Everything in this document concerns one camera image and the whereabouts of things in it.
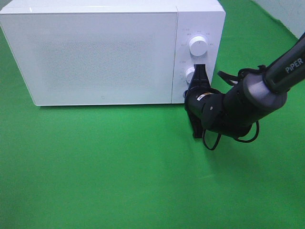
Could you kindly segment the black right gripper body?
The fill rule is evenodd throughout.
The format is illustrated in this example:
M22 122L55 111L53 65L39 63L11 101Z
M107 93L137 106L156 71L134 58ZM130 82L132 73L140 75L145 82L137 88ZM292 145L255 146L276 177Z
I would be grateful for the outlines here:
M216 119L222 114L222 93L216 89L187 90L184 107L202 111L201 119Z

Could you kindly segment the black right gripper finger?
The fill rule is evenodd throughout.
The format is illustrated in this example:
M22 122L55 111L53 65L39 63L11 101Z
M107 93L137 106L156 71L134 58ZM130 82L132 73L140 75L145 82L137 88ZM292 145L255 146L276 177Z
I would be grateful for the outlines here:
M195 64L194 65L194 73L189 84L188 90L195 89L210 89L210 82L206 73L205 64Z

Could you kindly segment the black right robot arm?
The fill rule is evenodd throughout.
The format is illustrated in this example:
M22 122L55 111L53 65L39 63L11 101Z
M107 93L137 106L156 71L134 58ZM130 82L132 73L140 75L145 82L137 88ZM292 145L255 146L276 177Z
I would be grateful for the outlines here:
M287 92L305 78L305 37L272 62L258 69L240 69L237 76L219 71L231 85L223 94L210 86L204 64L194 65L184 106L194 138L206 130L239 140L247 135L253 123L281 108Z

